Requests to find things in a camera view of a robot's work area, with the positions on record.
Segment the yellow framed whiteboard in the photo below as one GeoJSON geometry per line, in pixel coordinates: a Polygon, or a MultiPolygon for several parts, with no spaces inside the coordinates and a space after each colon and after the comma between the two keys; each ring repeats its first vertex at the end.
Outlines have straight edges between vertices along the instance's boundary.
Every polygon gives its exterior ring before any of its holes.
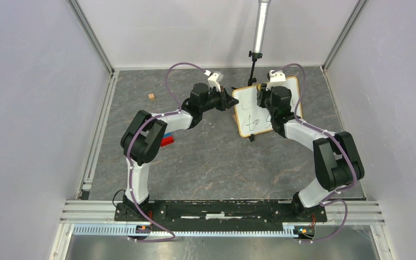
{"type": "MultiPolygon", "coordinates": [[[[239,100],[239,104],[234,106],[235,119],[239,134],[247,138],[251,134],[261,134],[272,130],[270,114],[265,108],[257,106],[257,85],[235,89],[232,95],[239,100]]],[[[295,76],[286,78],[285,87],[291,90],[291,109],[296,107],[297,115],[302,116],[302,107],[297,102],[300,98],[298,79],[295,76]]]]}

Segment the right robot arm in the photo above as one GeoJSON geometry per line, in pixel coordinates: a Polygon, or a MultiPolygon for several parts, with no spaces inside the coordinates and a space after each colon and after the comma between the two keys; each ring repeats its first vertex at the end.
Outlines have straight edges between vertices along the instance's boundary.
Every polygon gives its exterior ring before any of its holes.
{"type": "Polygon", "coordinates": [[[263,83],[257,88],[257,104],[268,111],[274,132],[313,152],[315,179],[291,201],[292,216],[305,221],[315,207],[328,205],[334,194],[355,186],[365,170],[350,133],[334,133],[305,122],[291,110],[291,98],[291,90],[284,86],[268,88],[263,83]]]}

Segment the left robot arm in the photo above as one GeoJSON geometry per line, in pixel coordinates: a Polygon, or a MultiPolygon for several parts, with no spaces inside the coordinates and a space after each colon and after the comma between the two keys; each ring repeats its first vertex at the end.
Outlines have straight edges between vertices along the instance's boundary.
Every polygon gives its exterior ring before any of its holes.
{"type": "Polygon", "coordinates": [[[140,110],[123,134],[120,145],[127,162],[127,188],[123,203],[134,220],[148,215],[148,175],[150,163],[157,156],[164,136],[168,133],[194,128],[203,113],[216,109],[225,111],[239,101],[224,88],[196,83],[181,109],[166,113],[149,113],[140,110]]]}

